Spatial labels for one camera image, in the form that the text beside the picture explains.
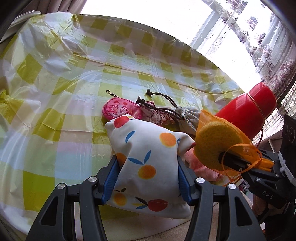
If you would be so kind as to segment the right hand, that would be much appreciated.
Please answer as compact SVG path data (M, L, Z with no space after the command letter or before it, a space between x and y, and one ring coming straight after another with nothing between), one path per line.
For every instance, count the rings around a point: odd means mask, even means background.
M287 206L288 204L284 205L282 208L276 208L254 195L251 209L254 212L257 221L261 224L270 216L285 213Z

